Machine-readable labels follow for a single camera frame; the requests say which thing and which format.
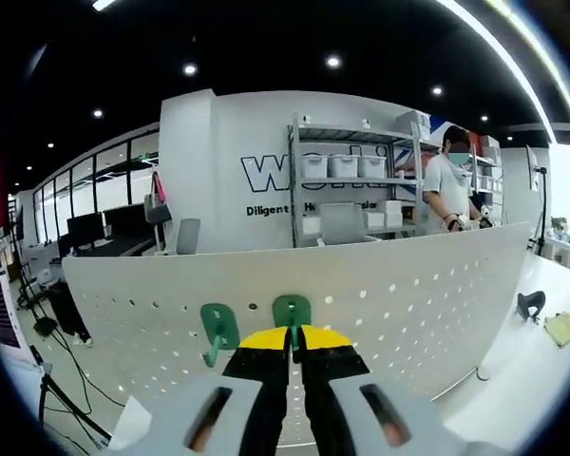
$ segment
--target face mask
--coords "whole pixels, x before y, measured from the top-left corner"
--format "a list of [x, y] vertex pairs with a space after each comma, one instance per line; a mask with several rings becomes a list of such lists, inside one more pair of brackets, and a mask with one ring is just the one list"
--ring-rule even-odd
[[447, 154], [449, 160], [454, 164], [465, 164], [468, 162], [469, 153], [468, 152], [450, 152]]

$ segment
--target white pegboard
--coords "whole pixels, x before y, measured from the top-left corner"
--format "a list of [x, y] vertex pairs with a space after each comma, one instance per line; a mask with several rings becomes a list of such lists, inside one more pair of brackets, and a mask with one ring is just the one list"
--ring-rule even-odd
[[[353, 340], [372, 371], [430, 398], [481, 363], [514, 297], [526, 237], [519, 224], [307, 249], [75, 257], [64, 265], [92, 350], [111, 360], [114, 385], [103, 387], [124, 388], [151, 412], [208, 370], [200, 358], [209, 348], [203, 304], [230, 306], [243, 338], [273, 327], [274, 300], [293, 294], [311, 301], [315, 326]], [[220, 354], [216, 371], [228, 357]], [[299, 366], [290, 373], [281, 445], [314, 440]]]

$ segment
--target person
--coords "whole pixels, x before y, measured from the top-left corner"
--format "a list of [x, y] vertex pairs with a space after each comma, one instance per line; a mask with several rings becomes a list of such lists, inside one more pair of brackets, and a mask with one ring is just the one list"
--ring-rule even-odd
[[444, 135], [442, 152], [428, 162], [423, 189], [428, 235], [462, 231], [470, 219], [482, 218], [470, 199], [470, 173], [462, 167], [469, 149], [468, 134], [453, 125]]

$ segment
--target screen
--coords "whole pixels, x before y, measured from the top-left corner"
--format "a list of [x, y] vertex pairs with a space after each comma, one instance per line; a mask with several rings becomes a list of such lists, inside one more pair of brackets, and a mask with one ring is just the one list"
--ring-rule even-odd
[[152, 226], [145, 219], [143, 204], [133, 204], [104, 211], [105, 224], [112, 227], [113, 238], [153, 234]]
[[73, 247], [87, 245], [105, 237], [101, 214], [70, 218], [67, 221], [67, 230], [71, 236], [70, 241]]

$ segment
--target white box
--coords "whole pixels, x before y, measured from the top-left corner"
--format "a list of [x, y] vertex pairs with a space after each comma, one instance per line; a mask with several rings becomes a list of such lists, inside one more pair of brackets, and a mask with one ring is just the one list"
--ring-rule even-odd
[[328, 160], [329, 175], [332, 178], [356, 178], [358, 159], [356, 155], [335, 154]]
[[302, 217], [302, 233], [304, 235], [318, 235], [321, 233], [321, 217], [305, 216]]
[[403, 226], [403, 214], [385, 214], [385, 226], [387, 228]]
[[302, 157], [302, 176], [307, 179], [327, 178], [327, 155], [305, 155]]
[[501, 144], [491, 136], [482, 136], [481, 142], [483, 147], [500, 147]]
[[430, 116], [424, 112], [411, 110], [395, 119], [398, 131], [413, 135], [412, 124], [418, 125], [421, 140], [430, 140]]
[[368, 229], [384, 227], [384, 213], [366, 211], [363, 213], [365, 226]]
[[359, 177], [383, 179], [386, 159], [386, 157], [359, 157]]
[[378, 202], [378, 210], [386, 214], [401, 214], [401, 207], [401, 201], [397, 199]]

